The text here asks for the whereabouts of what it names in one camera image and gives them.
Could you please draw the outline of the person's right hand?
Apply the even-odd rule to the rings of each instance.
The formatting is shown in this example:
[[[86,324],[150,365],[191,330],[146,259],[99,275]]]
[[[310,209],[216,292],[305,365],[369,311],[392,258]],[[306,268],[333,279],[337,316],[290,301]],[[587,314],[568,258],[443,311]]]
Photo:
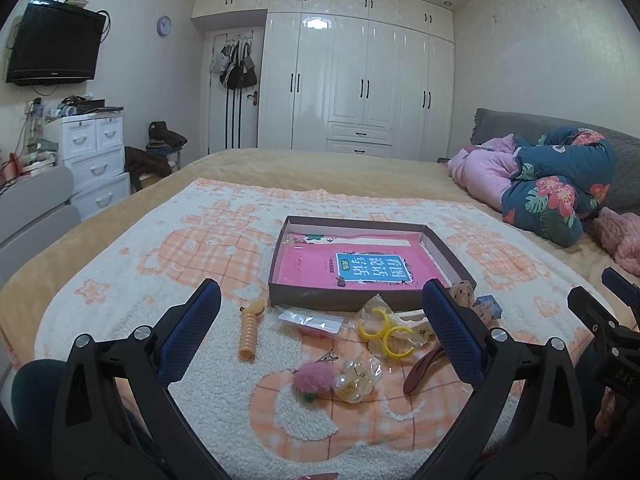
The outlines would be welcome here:
[[[606,437],[610,432],[612,422],[615,416],[615,393],[606,387],[601,401],[600,411],[594,421],[594,428],[597,433]]]

